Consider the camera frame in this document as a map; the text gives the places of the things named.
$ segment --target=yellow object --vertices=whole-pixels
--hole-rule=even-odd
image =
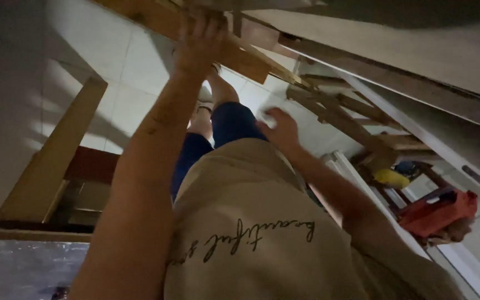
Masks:
[[[373,175],[373,177],[376,181],[390,188],[402,189],[410,184],[408,178],[390,169],[379,170]]]

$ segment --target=leg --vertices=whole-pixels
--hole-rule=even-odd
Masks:
[[[188,170],[198,161],[201,156],[213,150],[209,139],[212,136],[210,124],[210,112],[199,108],[190,119],[190,127],[186,130],[186,137],[182,145],[181,153],[177,159],[175,171],[173,172],[170,194],[175,201],[181,183],[188,173]]]
[[[242,138],[258,138],[267,141],[264,134],[255,125],[255,116],[249,108],[240,104],[235,89],[217,72],[207,76],[212,89],[214,112],[212,113],[212,129],[214,147],[219,148],[228,142]]]

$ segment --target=hand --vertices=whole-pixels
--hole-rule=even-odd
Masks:
[[[217,60],[225,39],[227,19],[217,12],[197,9],[195,23],[183,12],[179,41],[174,52],[175,70],[206,77]]]
[[[298,125],[289,114],[282,109],[274,107],[265,111],[267,115],[273,117],[277,125],[270,128],[262,121],[257,121],[257,126],[266,138],[285,156],[293,155],[299,149],[302,149],[298,138]]]

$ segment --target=navy blue shorts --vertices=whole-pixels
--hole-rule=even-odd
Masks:
[[[231,141],[243,138],[257,138],[267,141],[255,124],[251,110],[238,102],[225,102],[218,106],[211,115],[214,147],[219,148]],[[201,156],[214,150],[210,142],[197,133],[187,133],[181,154],[173,173],[170,193],[175,200],[179,187],[188,170]]]

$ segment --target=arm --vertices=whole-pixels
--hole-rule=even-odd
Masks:
[[[330,215],[351,235],[352,242],[410,251],[368,196],[301,147],[294,119],[279,108],[272,108],[266,113],[276,120],[277,126],[271,129],[263,122],[258,122],[262,133],[305,181],[314,185],[324,196],[330,206]]]
[[[70,291],[70,299],[158,299],[173,231],[170,183],[203,80],[227,23],[184,16],[176,67],[119,158],[110,199]]]

